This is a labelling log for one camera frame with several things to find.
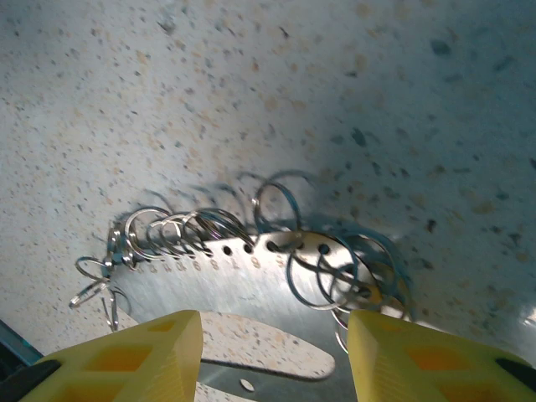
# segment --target black object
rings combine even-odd
[[[45,381],[54,371],[61,367],[58,360],[47,360],[20,369],[0,383],[2,402],[18,402],[28,392]]]
[[[523,384],[527,385],[533,392],[536,392],[536,369],[526,364],[514,362],[509,358],[495,359],[497,364],[508,371],[512,376]]]

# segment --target speckled countertop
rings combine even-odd
[[[422,319],[536,363],[535,2],[0,12],[0,318],[41,352],[107,333],[67,307],[73,262],[147,190],[300,169],[313,209],[396,240]]]

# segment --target terrazzo surface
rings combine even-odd
[[[232,209],[221,188],[246,203],[255,175],[300,172],[283,181],[306,217],[397,243],[419,319],[536,364],[534,15],[529,0],[3,2],[0,318],[42,353],[107,334],[99,301],[68,303],[111,219],[155,194]],[[219,319],[204,317],[208,350],[234,325]]]

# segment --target yellow plastic part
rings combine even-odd
[[[348,355],[359,402],[536,400],[495,362],[521,358],[377,312],[352,312]]]
[[[199,312],[175,312],[42,358],[62,365],[22,401],[191,402],[202,350]]]

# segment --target metal plate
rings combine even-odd
[[[311,343],[331,354],[336,364],[331,375],[316,382],[203,364],[199,376],[203,384],[259,401],[325,401],[335,397],[356,400],[348,355],[336,341],[336,324],[330,312],[302,305],[286,283],[287,255],[266,248],[267,241],[283,245],[295,238],[288,232],[263,234],[252,254],[246,252],[239,239],[212,241],[207,245],[214,252],[213,258],[199,255],[195,260],[183,258],[180,262],[160,266],[143,263],[139,265],[141,272],[120,267],[112,282],[128,295],[131,316],[139,322],[184,309],[238,314]],[[306,234],[303,242],[304,247],[297,255],[308,263],[316,264],[320,244],[329,246],[326,258],[333,266],[351,261],[346,249],[319,234]],[[293,272],[296,286],[304,296],[313,302],[325,302],[313,272],[298,264]],[[359,267],[359,274],[368,274],[364,265]],[[240,379],[255,384],[255,392],[243,390],[239,386]]]

